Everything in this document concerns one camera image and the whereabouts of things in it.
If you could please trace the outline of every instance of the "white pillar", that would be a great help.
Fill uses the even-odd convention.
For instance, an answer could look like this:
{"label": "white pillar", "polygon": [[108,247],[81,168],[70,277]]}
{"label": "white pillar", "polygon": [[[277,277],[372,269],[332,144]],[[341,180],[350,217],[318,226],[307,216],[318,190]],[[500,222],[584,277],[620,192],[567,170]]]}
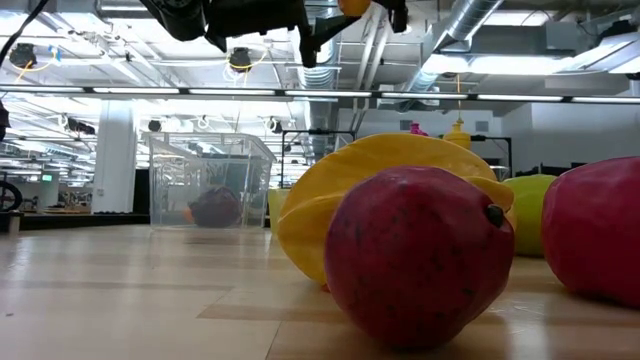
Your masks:
{"label": "white pillar", "polygon": [[640,97],[640,80],[629,80],[629,89],[631,89],[631,96]]}
{"label": "white pillar", "polygon": [[131,101],[102,101],[91,212],[133,210],[137,128]]}
{"label": "white pillar", "polygon": [[40,176],[40,189],[38,191],[38,211],[42,212],[47,207],[58,203],[58,191],[60,188],[60,172],[43,171]]}

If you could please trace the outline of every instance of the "ceiling light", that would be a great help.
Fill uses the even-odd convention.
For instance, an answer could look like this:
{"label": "ceiling light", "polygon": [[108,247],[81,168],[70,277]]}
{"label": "ceiling light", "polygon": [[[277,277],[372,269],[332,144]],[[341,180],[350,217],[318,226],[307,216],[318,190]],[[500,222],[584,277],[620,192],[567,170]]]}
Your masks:
{"label": "ceiling light", "polygon": [[0,85],[0,91],[26,93],[81,93],[84,89],[72,86],[20,86]]}
{"label": "ceiling light", "polygon": [[60,179],[60,180],[62,180],[62,181],[69,181],[69,182],[91,182],[91,181],[92,181],[91,179],[84,179],[84,178],[68,178],[68,177],[62,178],[62,179]]}
{"label": "ceiling light", "polygon": [[313,97],[371,97],[370,91],[318,91],[318,90],[287,90],[287,96],[313,96]]}
{"label": "ceiling light", "polygon": [[100,8],[102,11],[147,11],[147,8],[144,6],[102,6]]}
{"label": "ceiling light", "polygon": [[469,63],[460,56],[445,56],[433,54],[422,65],[425,73],[443,74],[447,72],[461,74],[469,72]]}
{"label": "ceiling light", "polygon": [[493,75],[550,75],[560,71],[564,59],[543,56],[479,56],[471,61],[469,71]]}
{"label": "ceiling light", "polygon": [[8,174],[13,175],[40,175],[41,171],[36,170],[8,170]]}
{"label": "ceiling light", "polygon": [[538,95],[478,95],[479,100],[495,101],[531,101],[531,102],[558,102],[562,96],[538,96]]}
{"label": "ceiling light", "polygon": [[573,98],[574,103],[591,103],[591,104],[640,104],[640,97],[582,97],[576,96]]}
{"label": "ceiling light", "polygon": [[189,89],[193,95],[227,95],[227,96],[273,96],[275,90],[249,90],[249,89]]}
{"label": "ceiling light", "polygon": [[47,152],[47,148],[40,143],[32,141],[14,140],[14,145],[27,151]]}
{"label": "ceiling light", "polygon": [[176,88],[140,88],[140,87],[123,87],[123,88],[93,88],[93,91],[105,94],[179,94],[180,90]]}
{"label": "ceiling light", "polygon": [[443,94],[443,93],[382,93],[383,98],[391,99],[433,99],[433,100],[465,100],[467,94]]}

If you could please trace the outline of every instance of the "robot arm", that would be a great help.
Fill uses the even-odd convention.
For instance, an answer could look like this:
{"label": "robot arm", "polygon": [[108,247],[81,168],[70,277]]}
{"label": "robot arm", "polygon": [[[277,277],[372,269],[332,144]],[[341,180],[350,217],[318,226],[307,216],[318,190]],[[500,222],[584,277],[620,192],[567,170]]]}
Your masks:
{"label": "robot arm", "polygon": [[[316,19],[315,27],[311,27],[304,0],[140,1],[175,39],[189,41],[204,36],[222,52],[227,51],[229,36],[255,32],[265,35],[269,30],[298,28],[302,63],[308,68],[316,66],[316,54],[322,44],[358,21],[371,3],[371,0],[340,0],[344,15]],[[405,0],[375,1],[389,10],[394,32],[406,29]]]}

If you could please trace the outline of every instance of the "yellow bottle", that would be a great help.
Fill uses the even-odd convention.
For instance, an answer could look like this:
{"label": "yellow bottle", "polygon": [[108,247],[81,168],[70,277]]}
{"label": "yellow bottle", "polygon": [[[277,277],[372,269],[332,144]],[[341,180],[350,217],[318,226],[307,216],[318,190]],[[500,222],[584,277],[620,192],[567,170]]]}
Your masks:
{"label": "yellow bottle", "polygon": [[462,124],[464,124],[464,122],[461,118],[458,118],[458,120],[453,124],[451,132],[445,134],[442,138],[456,145],[462,146],[467,150],[471,150],[471,135],[462,131]]}

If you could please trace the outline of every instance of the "pink bottle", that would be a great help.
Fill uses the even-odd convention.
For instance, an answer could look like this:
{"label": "pink bottle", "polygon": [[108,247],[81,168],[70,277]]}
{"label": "pink bottle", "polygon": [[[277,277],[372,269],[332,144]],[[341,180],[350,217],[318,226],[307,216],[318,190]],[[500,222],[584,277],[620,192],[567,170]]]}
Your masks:
{"label": "pink bottle", "polygon": [[411,123],[411,130],[409,132],[415,135],[429,136],[429,134],[420,130],[420,124],[418,123]]}

